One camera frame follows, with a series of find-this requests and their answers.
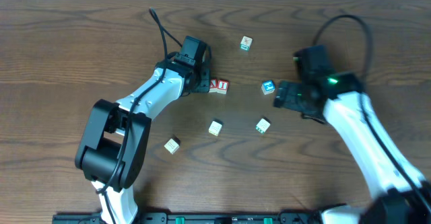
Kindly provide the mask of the red letter A block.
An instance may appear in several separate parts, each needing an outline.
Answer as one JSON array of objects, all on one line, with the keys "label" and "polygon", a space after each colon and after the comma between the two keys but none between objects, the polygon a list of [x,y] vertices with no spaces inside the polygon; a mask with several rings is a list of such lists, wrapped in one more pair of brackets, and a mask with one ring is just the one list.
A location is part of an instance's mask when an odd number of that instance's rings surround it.
[{"label": "red letter A block", "polygon": [[215,93],[218,91],[218,80],[211,79],[209,82],[209,93]]}]

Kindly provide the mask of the red letter I block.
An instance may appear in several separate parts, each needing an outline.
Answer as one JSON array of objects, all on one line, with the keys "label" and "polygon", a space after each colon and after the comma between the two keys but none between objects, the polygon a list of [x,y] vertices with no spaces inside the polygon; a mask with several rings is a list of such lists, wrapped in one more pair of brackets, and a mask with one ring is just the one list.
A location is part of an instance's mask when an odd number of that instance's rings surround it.
[{"label": "red letter I block", "polygon": [[229,82],[225,81],[225,80],[218,80],[218,84],[217,84],[217,92],[219,94],[227,94],[229,88]]}]

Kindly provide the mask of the blue number 2 block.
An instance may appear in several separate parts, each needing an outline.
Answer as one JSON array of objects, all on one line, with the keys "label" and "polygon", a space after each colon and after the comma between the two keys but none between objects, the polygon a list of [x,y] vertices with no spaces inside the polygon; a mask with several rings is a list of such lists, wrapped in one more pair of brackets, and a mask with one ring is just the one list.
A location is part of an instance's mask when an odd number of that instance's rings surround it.
[{"label": "blue number 2 block", "polygon": [[261,85],[261,89],[264,95],[271,94],[275,91],[275,84],[272,80],[264,81]]}]

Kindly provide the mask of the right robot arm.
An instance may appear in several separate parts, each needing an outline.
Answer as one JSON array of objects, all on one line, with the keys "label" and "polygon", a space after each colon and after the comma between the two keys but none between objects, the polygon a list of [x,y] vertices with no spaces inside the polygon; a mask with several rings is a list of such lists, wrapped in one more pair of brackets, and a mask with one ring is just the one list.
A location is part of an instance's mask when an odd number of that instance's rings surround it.
[{"label": "right robot arm", "polygon": [[430,183],[398,150],[353,73],[337,73],[324,46],[295,52],[300,82],[282,81],[273,105],[331,125],[358,164],[372,198],[365,209],[319,211],[319,223],[429,223]]}]

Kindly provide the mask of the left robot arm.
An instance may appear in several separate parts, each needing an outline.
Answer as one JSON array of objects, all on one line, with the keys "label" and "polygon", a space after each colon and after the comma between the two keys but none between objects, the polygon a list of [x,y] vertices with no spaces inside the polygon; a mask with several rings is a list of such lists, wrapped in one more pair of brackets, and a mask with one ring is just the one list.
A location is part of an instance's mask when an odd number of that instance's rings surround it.
[{"label": "left robot arm", "polygon": [[207,93],[211,47],[187,36],[178,52],[156,64],[138,89],[115,102],[98,100],[75,156],[76,168],[96,189],[105,223],[133,223],[133,183],[145,158],[152,121],[184,93]]}]

